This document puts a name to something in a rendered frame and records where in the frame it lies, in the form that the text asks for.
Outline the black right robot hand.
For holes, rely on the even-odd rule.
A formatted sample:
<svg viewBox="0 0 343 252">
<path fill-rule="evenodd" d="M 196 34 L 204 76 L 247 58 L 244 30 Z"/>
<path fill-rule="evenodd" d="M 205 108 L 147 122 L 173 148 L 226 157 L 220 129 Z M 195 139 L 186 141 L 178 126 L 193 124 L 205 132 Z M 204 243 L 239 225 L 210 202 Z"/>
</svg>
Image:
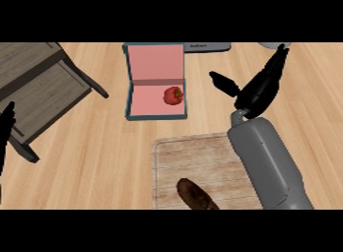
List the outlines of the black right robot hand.
<svg viewBox="0 0 343 252">
<path fill-rule="evenodd" d="M 288 52 L 290 49 L 281 43 L 263 69 L 242 89 L 226 76 L 210 71 L 214 87 L 226 95 L 235 97 L 233 107 L 236 110 L 245 111 L 247 119 L 255 118 L 264 112 L 275 99 Z"/>
</svg>

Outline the grey-brown wooden cabinet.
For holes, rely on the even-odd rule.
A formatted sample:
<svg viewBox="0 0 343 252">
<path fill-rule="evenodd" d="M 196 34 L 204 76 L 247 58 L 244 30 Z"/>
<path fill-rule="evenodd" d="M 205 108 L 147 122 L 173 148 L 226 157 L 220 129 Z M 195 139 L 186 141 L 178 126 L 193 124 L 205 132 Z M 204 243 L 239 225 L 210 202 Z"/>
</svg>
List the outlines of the grey-brown wooden cabinet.
<svg viewBox="0 0 343 252">
<path fill-rule="evenodd" d="M 30 162 L 29 143 L 90 92 L 104 89 L 75 66 L 56 42 L 0 42 L 0 115 L 14 105 L 10 144 Z"/>
</svg>

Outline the pale grey round object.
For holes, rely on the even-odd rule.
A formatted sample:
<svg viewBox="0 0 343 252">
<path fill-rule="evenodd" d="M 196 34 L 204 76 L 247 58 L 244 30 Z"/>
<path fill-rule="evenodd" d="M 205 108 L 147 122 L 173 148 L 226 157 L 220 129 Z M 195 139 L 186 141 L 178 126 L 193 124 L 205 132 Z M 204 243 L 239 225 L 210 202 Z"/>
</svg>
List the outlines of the pale grey round object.
<svg viewBox="0 0 343 252">
<path fill-rule="evenodd" d="M 291 46 L 291 42 L 258 42 L 258 44 L 269 48 L 269 49 L 278 49 L 278 46 L 282 44 L 285 47 Z"/>
</svg>

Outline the grey flat appliance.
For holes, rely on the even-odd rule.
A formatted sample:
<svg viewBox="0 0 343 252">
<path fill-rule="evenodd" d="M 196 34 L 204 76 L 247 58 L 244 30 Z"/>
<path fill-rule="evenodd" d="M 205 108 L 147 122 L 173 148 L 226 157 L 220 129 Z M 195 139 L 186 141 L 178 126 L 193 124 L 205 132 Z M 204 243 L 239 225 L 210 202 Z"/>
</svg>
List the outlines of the grey flat appliance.
<svg viewBox="0 0 343 252">
<path fill-rule="evenodd" d="M 186 53 L 208 53 L 223 52 L 230 48 L 229 42 L 186 42 L 184 52 Z"/>
</svg>

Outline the pink open box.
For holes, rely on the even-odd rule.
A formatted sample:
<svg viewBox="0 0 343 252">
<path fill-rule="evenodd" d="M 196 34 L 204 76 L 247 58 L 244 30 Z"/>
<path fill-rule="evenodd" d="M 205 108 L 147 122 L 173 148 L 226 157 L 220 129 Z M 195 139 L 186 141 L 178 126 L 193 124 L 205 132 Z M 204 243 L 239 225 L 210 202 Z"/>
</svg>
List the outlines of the pink open box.
<svg viewBox="0 0 343 252">
<path fill-rule="evenodd" d="M 184 44 L 181 42 L 125 42 L 128 100 L 125 119 L 178 120 L 187 118 Z M 178 88 L 181 102 L 165 103 L 165 91 Z"/>
</svg>

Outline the pale wooden cutting board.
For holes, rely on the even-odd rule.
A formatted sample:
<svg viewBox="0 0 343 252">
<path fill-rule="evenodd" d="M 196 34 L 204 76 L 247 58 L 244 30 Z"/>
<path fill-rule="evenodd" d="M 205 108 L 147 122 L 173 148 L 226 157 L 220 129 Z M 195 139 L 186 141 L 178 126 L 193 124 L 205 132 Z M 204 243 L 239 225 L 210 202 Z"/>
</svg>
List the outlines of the pale wooden cutting board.
<svg viewBox="0 0 343 252">
<path fill-rule="evenodd" d="M 223 210 L 261 208 L 248 175 L 224 133 L 159 139 L 150 147 L 153 210 L 187 210 L 176 184 L 192 180 Z"/>
</svg>

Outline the dark brown oblong vegetable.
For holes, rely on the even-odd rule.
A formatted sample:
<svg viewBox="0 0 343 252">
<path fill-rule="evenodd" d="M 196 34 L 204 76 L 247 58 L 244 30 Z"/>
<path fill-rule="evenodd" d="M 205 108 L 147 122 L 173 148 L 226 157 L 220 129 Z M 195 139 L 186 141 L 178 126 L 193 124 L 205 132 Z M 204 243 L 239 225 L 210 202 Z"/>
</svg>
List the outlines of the dark brown oblong vegetable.
<svg viewBox="0 0 343 252">
<path fill-rule="evenodd" d="M 218 209 L 208 193 L 187 178 L 178 180 L 176 188 L 177 194 L 192 210 Z"/>
</svg>

